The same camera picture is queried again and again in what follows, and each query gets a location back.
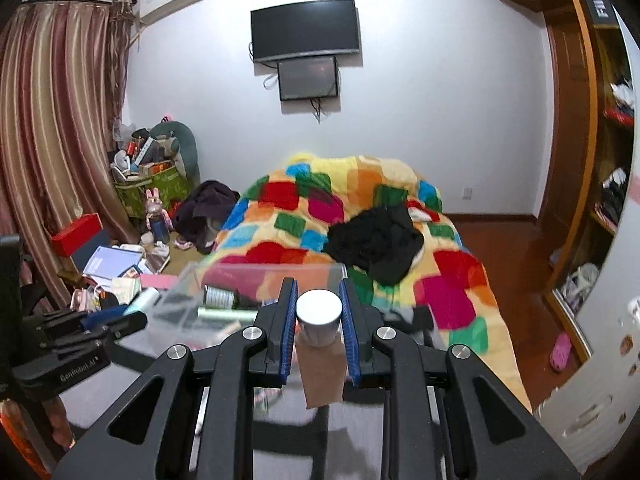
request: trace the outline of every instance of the desk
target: desk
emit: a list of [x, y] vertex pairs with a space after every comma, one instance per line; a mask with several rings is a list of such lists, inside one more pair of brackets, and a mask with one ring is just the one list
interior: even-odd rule
[[[174, 240], [177, 237], [178, 233], [176, 232], [172, 232], [170, 234], [169, 256], [171, 256], [171, 259], [162, 271], [162, 274], [178, 276], [187, 264], [190, 264], [191, 262], [199, 262], [205, 257], [205, 255], [200, 254], [195, 247], [189, 248], [186, 251], [178, 249], [174, 246]], [[69, 270], [61, 269], [58, 271], [58, 277], [70, 290], [84, 286], [84, 277], [80, 272], [71, 272]]]

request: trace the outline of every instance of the red box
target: red box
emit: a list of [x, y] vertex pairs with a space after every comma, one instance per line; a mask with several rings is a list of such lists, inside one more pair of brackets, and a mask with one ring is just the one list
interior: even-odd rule
[[82, 215], [51, 239], [58, 256], [71, 256], [102, 229], [98, 213]]

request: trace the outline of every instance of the transparent plastic box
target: transparent plastic box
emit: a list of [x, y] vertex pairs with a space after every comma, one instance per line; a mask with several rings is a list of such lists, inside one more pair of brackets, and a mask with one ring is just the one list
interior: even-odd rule
[[298, 282], [299, 294], [315, 288], [337, 294], [340, 280], [346, 277], [343, 264], [191, 264], [158, 304], [145, 311], [146, 339], [156, 355], [178, 343], [197, 350], [217, 345], [231, 333], [253, 323], [255, 314], [252, 316], [250, 311], [205, 309], [205, 285], [237, 290], [251, 300], [266, 304], [278, 299], [284, 278]]

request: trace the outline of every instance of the wooden floor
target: wooden floor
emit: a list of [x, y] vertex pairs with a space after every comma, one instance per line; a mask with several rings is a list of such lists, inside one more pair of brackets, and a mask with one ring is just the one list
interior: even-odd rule
[[572, 350], [566, 369], [558, 374], [549, 354], [560, 324], [542, 300], [551, 275], [545, 243], [530, 222], [455, 222], [463, 244], [484, 264], [518, 361], [522, 382], [535, 409], [551, 391], [578, 369]]

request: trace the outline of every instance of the flat screen tv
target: flat screen tv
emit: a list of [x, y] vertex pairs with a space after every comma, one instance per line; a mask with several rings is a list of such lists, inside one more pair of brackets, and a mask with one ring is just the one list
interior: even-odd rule
[[299, 57], [278, 62], [280, 100], [338, 97], [334, 56]]
[[252, 10], [254, 61], [360, 51], [354, 0], [321, 0]]

